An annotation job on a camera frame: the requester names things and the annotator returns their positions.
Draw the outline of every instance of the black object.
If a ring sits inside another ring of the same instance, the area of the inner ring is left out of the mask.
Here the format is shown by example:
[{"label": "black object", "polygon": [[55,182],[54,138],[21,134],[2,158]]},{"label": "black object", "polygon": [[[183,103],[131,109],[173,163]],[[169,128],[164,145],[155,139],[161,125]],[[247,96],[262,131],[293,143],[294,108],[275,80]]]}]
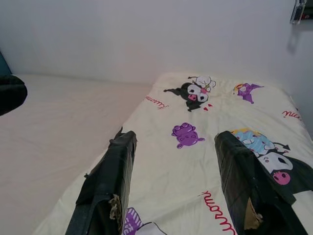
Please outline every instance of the black object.
[{"label": "black object", "polygon": [[127,212],[136,134],[120,130],[98,165],[85,175],[66,235],[120,235]]},{"label": "black object", "polygon": [[13,75],[0,76],[0,116],[22,105],[27,88],[22,80]]},{"label": "black object", "polygon": [[[255,155],[230,132],[215,137],[222,190],[239,235],[307,235],[290,204],[272,188]],[[262,215],[258,228],[246,229],[246,209],[251,201],[255,215]]]},{"label": "black object", "polygon": [[290,23],[299,24],[313,19],[313,0],[295,0]]}]

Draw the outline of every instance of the cartoon character print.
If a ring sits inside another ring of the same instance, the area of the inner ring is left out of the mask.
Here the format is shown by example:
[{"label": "cartoon character print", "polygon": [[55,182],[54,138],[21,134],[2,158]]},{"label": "cartoon character print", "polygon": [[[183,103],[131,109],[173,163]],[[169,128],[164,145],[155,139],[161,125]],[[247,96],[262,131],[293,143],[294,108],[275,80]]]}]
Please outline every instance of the cartoon character print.
[{"label": "cartoon character print", "polygon": [[164,92],[172,92],[175,95],[180,95],[186,100],[188,111],[200,108],[200,105],[207,102],[211,88],[216,86],[216,82],[209,76],[188,77],[196,80],[184,83],[180,88],[166,89]]},{"label": "cartoon character print", "polygon": [[136,231],[143,225],[141,222],[139,214],[135,211],[134,208],[128,208],[123,235],[135,235]]},{"label": "cartoon character print", "polygon": [[256,157],[267,154],[275,145],[264,135],[249,129],[234,130],[231,132],[247,148],[249,148]]},{"label": "cartoon character print", "polygon": [[198,134],[195,132],[196,127],[184,122],[180,126],[174,126],[172,136],[175,136],[179,144],[178,149],[183,146],[192,146],[198,141],[205,141],[205,138],[199,138]]},{"label": "cartoon character print", "polygon": [[134,208],[128,208],[123,235],[166,235],[154,222],[143,224]]},{"label": "cartoon character print", "polygon": [[306,163],[288,157],[288,145],[271,142],[257,131],[240,129],[231,133],[249,148],[280,186],[292,193],[313,190],[313,169]]},{"label": "cartoon character print", "polygon": [[254,89],[260,88],[260,87],[264,87],[264,86],[259,86],[259,85],[255,85],[255,84],[250,85],[248,83],[239,84],[234,88],[234,93],[237,92],[237,95],[242,96],[243,100],[249,101],[251,104],[254,104],[254,102],[252,100],[251,92]]}]

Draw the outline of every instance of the bed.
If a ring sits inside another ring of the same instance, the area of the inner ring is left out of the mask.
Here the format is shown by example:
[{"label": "bed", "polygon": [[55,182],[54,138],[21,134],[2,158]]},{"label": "bed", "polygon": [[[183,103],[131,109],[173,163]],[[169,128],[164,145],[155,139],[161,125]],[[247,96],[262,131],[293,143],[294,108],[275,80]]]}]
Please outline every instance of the bed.
[{"label": "bed", "polygon": [[31,234],[67,186],[151,89],[150,85],[16,75],[25,102],[0,117],[0,227]]},{"label": "bed", "polygon": [[[303,234],[313,231],[313,145],[282,90],[263,82],[166,74],[123,130],[138,139],[124,235],[236,234],[217,156],[216,138],[225,131],[259,163]],[[84,174],[104,153],[66,189],[34,235],[66,232]],[[266,220],[250,208],[258,223]]]}]

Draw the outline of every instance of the wall-mounted device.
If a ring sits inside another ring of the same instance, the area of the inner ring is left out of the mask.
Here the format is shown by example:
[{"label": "wall-mounted device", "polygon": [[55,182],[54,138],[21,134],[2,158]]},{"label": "wall-mounted device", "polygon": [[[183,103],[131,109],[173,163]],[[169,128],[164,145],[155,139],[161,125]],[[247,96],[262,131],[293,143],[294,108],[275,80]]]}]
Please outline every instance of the wall-mounted device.
[{"label": "wall-mounted device", "polygon": [[299,24],[303,20],[313,20],[313,0],[295,0],[291,24]]}]

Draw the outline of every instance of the white wall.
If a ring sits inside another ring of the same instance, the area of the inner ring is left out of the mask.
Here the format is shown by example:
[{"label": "white wall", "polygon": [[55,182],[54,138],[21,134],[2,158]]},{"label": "white wall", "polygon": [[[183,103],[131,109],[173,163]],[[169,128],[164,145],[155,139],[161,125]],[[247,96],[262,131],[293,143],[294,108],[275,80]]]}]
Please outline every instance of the white wall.
[{"label": "white wall", "polygon": [[0,49],[14,73],[152,83],[161,73],[270,80],[313,134],[313,23],[294,0],[1,0]]}]

